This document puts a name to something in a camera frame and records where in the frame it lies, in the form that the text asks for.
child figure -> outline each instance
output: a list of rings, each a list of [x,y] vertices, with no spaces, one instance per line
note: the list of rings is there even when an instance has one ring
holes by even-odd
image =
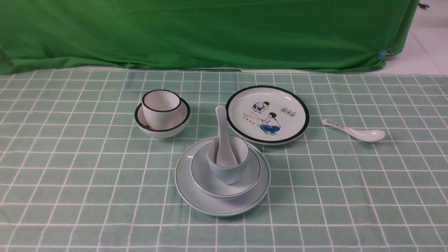
[[[269,113],[268,118],[266,118],[262,123],[258,124],[260,129],[264,131],[265,134],[276,135],[280,130],[281,126],[276,119],[277,114],[274,112]]]
[[[252,106],[254,112],[263,113],[267,108],[269,108],[269,102],[257,102]]]

metal clip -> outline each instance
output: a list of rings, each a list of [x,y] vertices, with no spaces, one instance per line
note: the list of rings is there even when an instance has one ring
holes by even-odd
[[[378,53],[378,58],[376,59],[376,61],[386,61],[390,58],[392,58],[394,56],[394,54],[392,53],[392,49],[388,49],[388,50],[381,50]]]

white cup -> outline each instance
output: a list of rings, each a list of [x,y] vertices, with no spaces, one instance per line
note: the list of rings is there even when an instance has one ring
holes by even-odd
[[[211,171],[224,184],[234,184],[238,181],[246,171],[249,165],[249,146],[246,142],[236,136],[228,137],[230,147],[237,159],[237,165],[234,167],[222,167],[216,164],[216,154],[218,152],[219,138],[211,142],[207,148],[207,160]]]
[[[179,121],[181,98],[174,92],[163,89],[149,91],[142,97],[142,105],[151,129],[170,129]]]

white plate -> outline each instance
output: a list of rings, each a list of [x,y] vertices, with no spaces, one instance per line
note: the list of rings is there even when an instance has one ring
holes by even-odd
[[[241,197],[233,200],[219,200],[203,193],[190,176],[190,166],[194,155],[214,138],[206,139],[190,147],[180,158],[174,174],[177,191],[192,208],[212,216],[234,216],[254,208],[266,196],[271,183],[271,170],[264,155],[254,146],[249,148],[260,161],[260,177],[255,187]]]
[[[208,166],[207,147],[202,147],[191,163],[191,176],[195,184],[206,194],[221,200],[231,200],[240,197],[252,189],[260,176],[260,161],[257,155],[249,150],[249,166],[243,176],[234,184],[221,182]]]
[[[305,103],[295,94],[272,86],[241,89],[227,101],[227,122],[241,137],[262,145],[289,143],[310,121]]]

spoon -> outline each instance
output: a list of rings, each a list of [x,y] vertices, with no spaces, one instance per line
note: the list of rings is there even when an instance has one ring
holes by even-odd
[[[353,130],[340,123],[327,119],[322,120],[322,125],[340,129],[350,136],[368,143],[380,141],[386,136],[386,133],[382,130]]]
[[[218,118],[218,129],[220,139],[218,144],[218,151],[216,154],[216,164],[221,167],[237,166],[237,159],[233,154],[227,134],[227,111],[224,106],[218,106],[215,109],[216,117]]]

